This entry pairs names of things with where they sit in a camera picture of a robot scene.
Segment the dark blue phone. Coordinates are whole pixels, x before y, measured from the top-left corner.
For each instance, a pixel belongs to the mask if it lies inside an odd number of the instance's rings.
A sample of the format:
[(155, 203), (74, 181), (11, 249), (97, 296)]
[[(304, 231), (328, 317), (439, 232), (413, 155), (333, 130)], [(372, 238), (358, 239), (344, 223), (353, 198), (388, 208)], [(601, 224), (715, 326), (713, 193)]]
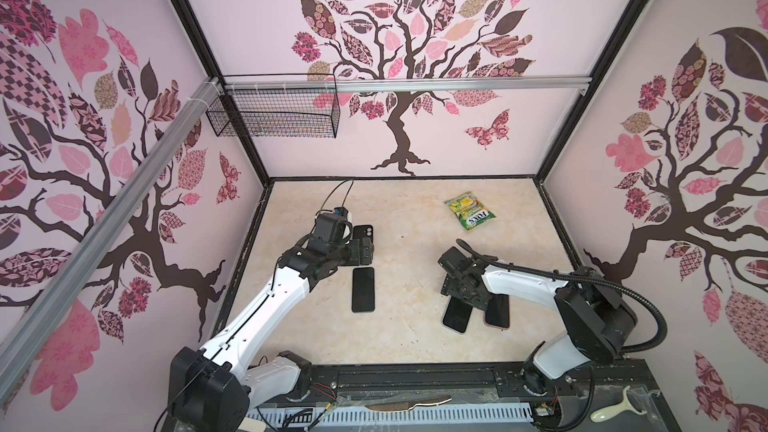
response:
[(375, 310), (373, 267), (360, 267), (353, 270), (351, 310), (353, 313), (371, 313)]

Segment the black phone case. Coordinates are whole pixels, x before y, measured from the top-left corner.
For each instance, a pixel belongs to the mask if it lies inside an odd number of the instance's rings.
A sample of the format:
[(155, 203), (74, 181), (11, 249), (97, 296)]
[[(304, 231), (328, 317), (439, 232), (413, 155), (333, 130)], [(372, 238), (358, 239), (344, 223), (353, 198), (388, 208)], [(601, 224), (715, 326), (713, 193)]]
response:
[(366, 224), (366, 225), (357, 225), (353, 227), (352, 238), (354, 240), (368, 239), (370, 241), (373, 241), (373, 237), (374, 237), (374, 228), (372, 225)]

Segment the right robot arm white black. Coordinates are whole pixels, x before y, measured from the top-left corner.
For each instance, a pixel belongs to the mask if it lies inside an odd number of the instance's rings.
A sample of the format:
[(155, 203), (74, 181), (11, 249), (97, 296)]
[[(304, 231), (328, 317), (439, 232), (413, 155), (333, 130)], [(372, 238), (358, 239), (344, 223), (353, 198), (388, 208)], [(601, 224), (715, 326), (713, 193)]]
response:
[(446, 273), (441, 294), (449, 298), (443, 324), (456, 332), (466, 331), (475, 309), (487, 325), (508, 329), (511, 297), (559, 313), (564, 331), (538, 345), (517, 373), (531, 395), (545, 395), (554, 381), (583, 364), (611, 364), (637, 324), (622, 294), (595, 284), (599, 276), (585, 267), (549, 278), (493, 256), (466, 256), (456, 247), (438, 264)]

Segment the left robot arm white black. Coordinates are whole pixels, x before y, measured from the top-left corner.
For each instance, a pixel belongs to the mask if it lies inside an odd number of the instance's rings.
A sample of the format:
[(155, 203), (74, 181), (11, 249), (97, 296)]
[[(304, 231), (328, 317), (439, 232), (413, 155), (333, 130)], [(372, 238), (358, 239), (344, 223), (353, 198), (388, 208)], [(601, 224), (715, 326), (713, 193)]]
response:
[(288, 313), (340, 267), (373, 262), (372, 228), (358, 226), (339, 244), (307, 239), (278, 258), (273, 276), (241, 313), (170, 366), (165, 413), (174, 431), (237, 431), (248, 413), (298, 389), (310, 363), (284, 352), (265, 365), (253, 360)]

